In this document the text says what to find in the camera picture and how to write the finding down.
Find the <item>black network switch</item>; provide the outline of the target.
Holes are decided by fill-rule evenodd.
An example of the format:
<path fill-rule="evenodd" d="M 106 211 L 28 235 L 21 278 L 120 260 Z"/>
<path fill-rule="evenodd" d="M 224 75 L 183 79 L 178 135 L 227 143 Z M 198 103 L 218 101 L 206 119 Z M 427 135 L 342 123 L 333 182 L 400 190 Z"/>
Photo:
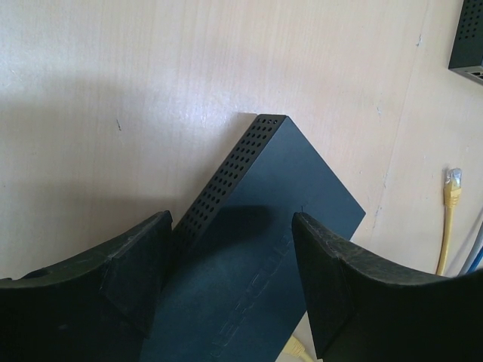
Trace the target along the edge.
<path fill-rule="evenodd" d="M 351 238 L 365 211 L 286 115 L 258 115 L 173 230 L 143 361 L 274 361 L 306 312 L 291 220 Z"/>
<path fill-rule="evenodd" d="M 448 69 L 482 84 L 483 1 L 464 0 Z"/>

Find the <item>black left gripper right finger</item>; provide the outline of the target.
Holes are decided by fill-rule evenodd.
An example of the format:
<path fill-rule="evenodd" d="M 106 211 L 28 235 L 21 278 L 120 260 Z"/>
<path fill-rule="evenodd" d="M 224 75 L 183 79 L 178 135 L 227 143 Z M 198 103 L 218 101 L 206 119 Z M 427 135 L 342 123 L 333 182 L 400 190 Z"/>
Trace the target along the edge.
<path fill-rule="evenodd" d="M 399 265 L 307 213 L 292 233 L 317 357 L 480 361 L 482 273 L 447 278 Z"/>

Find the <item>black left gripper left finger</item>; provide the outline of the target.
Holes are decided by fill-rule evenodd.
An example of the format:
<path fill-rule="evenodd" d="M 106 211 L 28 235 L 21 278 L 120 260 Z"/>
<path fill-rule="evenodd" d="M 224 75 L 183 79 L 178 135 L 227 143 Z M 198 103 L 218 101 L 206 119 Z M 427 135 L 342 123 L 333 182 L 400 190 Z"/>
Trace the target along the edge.
<path fill-rule="evenodd" d="M 1 281 L 3 361 L 137 361 L 171 248 L 171 214 Z"/>

